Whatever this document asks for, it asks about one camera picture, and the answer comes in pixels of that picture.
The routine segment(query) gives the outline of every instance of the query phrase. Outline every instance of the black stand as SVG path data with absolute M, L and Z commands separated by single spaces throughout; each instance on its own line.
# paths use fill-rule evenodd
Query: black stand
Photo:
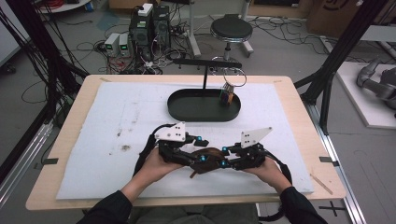
M 211 61 L 211 60 L 174 59 L 173 62 L 178 64 L 178 68 L 181 68 L 182 64 L 204 66 L 205 75 L 204 75 L 204 86 L 202 87 L 203 91 L 205 91 L 206 89 L 207 70 L 209 69 L 209 67 L 242 68 L 241 63 L 229 63 L 229 62 L 219 62 L 219 61 Z
M 294 83 L 296 88 L 311 83 L 308 90 L 301 95 L 302 100 L 310 105 L 315 105 L 318 97 L 323 92 L 319 125 L 325 134 L 329 134 L 327 131 L 327 119 L 332 79 L 350 51 L 361 40 L 361 37 L 387 2 L 387 0 L 365 0 L 319 70 L 311 76 Z
M 174 63 L 205 67 L 204 84 L 201 89 L 175 91 L 168 98 L 169 114 L 180 121 L 229 121 L 238 116 L 241 108 L 239 97 L 234 94 L 230 104 L 220 102 L 221 89 L 206 88 L 209 67 L 241 68 L 241 63 L 217 62 L 206 60 L 174 59 Z

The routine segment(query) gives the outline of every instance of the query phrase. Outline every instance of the hand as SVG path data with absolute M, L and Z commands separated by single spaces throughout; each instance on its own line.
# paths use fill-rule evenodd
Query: hand
M 247 173 L 256 175 L 261 181 L 268 183 L 275 188 L 278 194 L 288 187 L 291 187 L 289 180 L 280 172 L 274 160 L 266 157 L 260 167 L 244 170 Z
M 121 189 L 121 192 L 133 203 L 146 187 L 180 167 L 182 167 L 180 164 L 165 162 L 158 148 L 155 147 L 140 171 Z
M 172 162 L 165 162 L 160 155 L 159 149 L 155 147 L 149 153 L 145 163 L 136 175 L 142 175 L 151 184 L 180 167 L 183 166 Z

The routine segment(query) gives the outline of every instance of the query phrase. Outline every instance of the computer tower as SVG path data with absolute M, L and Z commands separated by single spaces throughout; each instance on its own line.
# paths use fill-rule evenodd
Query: computer tower
M 143 59 L 146 62 L 152 61 L 151 48 L 155 48 L 152 11 L 147 16 L 139 16 L 135 13 L 131 19 L 129 32 L 137 59 Z
M 153 9 L 152 19 L 154 21 L 155 38 L 157 46 L 162 49 L 171 47 L 169 6 L 157 6 Z

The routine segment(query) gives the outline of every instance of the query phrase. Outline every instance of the black sleeve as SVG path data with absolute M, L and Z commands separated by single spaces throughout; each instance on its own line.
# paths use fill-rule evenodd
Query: black sleeve
M 102 199 L 78 224 L 123 224 L 131 214 L 132 204 L 121 191 Z
M 294 187 L 283 190 L 280 194 L 280 200 L 285 211 L 285 215 L 291 224 L 327 223 L 312 206 L 303 194 L 298 192 Z

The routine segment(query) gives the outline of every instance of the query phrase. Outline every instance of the white paper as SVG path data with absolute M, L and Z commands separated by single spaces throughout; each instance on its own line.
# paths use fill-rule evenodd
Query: white paper
M 219 84 L 208 88 L 218 89 Z M 104 82 L 66 166 L 57 199 L 99 199 L 122 188 L 134 171 L 138 153 L 158 126 L 176 123 L 167 111 L 167 99 L 180 89 L 199 89 L 201 84 Z M 293 185 L 300 192 L 313 192 L 299 148 L 273 84 L 246 84 L 235 88 L 241 110 L 228 122 L 187 122 L 186 131 L 209 141 L 209 147 L 232 146 L 241 132 L 273 127 L 261 143 L 286 163 Z M 186 146 L 186 151 L 199 147 Z M 276 193 L 255 175 L 232 169 L 196 175 L 190 167 L 172 172 L 149 186 L 141 198 L 208 195 L 257 195 Z

